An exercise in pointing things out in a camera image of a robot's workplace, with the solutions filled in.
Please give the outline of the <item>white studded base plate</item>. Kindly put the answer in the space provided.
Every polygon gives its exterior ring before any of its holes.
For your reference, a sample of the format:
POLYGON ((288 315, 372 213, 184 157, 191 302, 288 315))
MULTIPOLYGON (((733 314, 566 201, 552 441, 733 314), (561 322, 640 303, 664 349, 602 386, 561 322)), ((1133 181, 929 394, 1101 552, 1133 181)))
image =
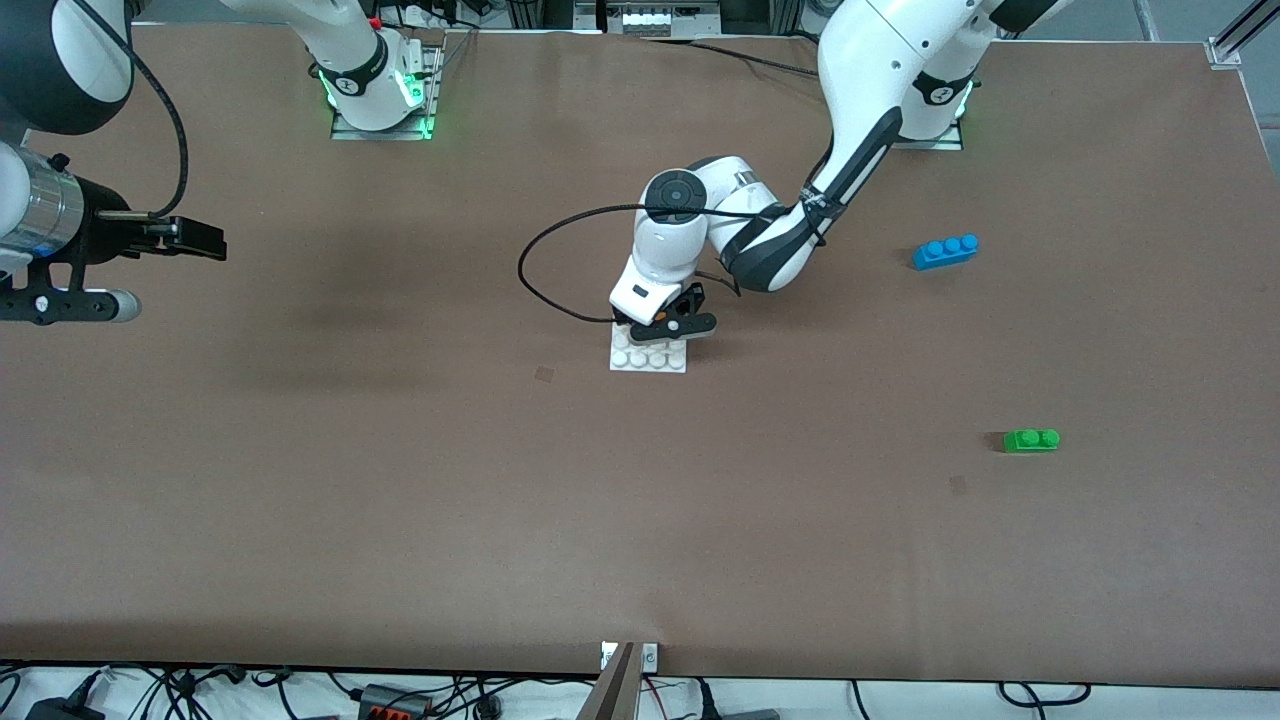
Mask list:
POLYGON ((630 337, 631 325, 611 325, 609 369, 631 373, 678 373, 687 370, 689 342, 666 340, 636 343, 630 337))

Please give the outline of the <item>blue three-stud block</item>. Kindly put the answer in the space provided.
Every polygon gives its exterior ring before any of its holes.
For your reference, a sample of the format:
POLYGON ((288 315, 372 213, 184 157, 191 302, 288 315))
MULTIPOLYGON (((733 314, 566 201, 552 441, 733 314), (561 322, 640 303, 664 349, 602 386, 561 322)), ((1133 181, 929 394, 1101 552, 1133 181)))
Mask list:
POLYGON ((916 272, 951 266, 973 259, 979 247, 980 241, 975 234, 932 240, 916 247, 911 255, 911 264, 916 272))

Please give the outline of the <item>white power strip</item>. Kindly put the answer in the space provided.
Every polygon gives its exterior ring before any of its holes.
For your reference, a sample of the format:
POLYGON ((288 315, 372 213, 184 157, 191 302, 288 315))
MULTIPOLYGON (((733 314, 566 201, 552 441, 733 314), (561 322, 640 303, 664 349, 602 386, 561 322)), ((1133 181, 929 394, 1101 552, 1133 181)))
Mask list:
POLYGON ((607 0, 604 18, 609 32, 637 37, 673 38, 692 32, 701 9, 698 4, 669 0, 607 0))

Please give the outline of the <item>black power adapter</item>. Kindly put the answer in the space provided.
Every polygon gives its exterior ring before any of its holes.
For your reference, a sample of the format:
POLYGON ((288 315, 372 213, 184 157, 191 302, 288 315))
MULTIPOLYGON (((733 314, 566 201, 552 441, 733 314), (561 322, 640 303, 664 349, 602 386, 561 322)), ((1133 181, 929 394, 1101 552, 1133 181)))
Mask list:
POLYGON ((52 697, 36 701, 28 710, 23 720, 106 720, 105 714, 90 707, 78 705, 69 698, 52 697))

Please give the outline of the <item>black adapter with orange clips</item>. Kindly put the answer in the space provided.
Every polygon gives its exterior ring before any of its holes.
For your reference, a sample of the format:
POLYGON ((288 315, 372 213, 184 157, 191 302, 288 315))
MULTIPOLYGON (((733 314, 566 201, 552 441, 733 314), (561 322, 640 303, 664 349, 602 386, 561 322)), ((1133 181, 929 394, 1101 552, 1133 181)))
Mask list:
POLYGON ((421 691, 369 684, 358 697, 356 720, 428 720, 433 698, 421 691))

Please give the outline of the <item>aluminium frame profile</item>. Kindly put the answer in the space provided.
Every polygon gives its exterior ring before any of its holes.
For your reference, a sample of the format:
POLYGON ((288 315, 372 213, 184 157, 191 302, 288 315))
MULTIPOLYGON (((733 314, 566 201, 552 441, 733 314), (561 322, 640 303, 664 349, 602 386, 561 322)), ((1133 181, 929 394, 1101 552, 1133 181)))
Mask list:
POLYGON ((1251 0, 1251 4, 1206 42, 1206 56, 1215 70, 1236 69, 1240 53, 1277 18, 1280 0, 1251 0))

